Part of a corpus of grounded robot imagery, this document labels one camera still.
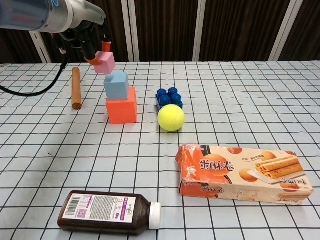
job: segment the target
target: snack box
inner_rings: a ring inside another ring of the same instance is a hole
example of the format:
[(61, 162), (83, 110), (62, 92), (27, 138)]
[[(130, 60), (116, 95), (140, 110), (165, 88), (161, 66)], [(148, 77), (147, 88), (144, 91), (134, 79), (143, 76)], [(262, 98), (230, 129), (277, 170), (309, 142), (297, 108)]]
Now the snack box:
[(176, 162), (183, 196), (298, 205), (314, 191), (291, 151), (186, 144)]

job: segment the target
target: tennis ball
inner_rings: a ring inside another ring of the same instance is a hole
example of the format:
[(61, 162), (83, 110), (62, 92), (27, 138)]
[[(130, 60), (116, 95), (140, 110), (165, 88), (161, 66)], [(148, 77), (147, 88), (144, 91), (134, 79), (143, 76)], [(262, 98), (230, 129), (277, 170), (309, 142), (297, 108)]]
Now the tennis ball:
[(185, 113), (174, 104), (169, 104), (160, 109), (158, 113), (160, 127), (168, 132), (179, 130), (185, 123)]

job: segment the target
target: barcode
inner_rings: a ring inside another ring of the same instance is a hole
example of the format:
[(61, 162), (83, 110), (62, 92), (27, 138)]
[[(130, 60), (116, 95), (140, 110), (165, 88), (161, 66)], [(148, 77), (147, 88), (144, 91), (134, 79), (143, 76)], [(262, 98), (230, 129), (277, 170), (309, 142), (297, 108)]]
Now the barcode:
[(65, 215), (71, 215), (73, 216), (77, 210), (78, 203), (80, 202), (79, 196), (74, 196), (71, 198), (71, 201), (69, 202), (68, 207), (66, 208)]

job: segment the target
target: stacked blocks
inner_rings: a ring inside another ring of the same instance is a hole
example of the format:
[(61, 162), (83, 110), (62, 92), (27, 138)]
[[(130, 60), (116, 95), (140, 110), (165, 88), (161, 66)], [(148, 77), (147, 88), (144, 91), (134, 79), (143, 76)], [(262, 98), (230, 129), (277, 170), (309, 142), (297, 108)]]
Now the stacked blocks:
[(95, 56), (101, 60), (101, 65), (95, 65), (94, 70), (97, 74), (111, 74), (115, 69), (116, 62), (112, 52), (98, 51)]
[(183, 108), (181, 96), (178, 94), (178, 89), (171, 87), (167, 92), (165, 89), (160, 88), (155, 95), (155, 104), (158, 111), (168, 104), (174, 104)]
[(131, 86), (127, 100), (106, 100), (106, 109), (111, 124), (130, 124), (137, 122), (138, 107), (136, 88)]
[(104, 89), (108, 100), (128, 100), (129, 81), (125, 72), (113, 72), (104, 80)]

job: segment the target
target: bottle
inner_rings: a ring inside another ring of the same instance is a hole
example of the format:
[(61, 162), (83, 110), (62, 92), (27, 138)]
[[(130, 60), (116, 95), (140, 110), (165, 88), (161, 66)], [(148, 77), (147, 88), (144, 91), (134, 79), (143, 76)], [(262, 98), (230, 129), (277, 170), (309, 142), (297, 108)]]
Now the bottle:
[(140, 194), (73, 190), (58, 225), (64, 231), (139, 235), (160, 228), (161, 204)]

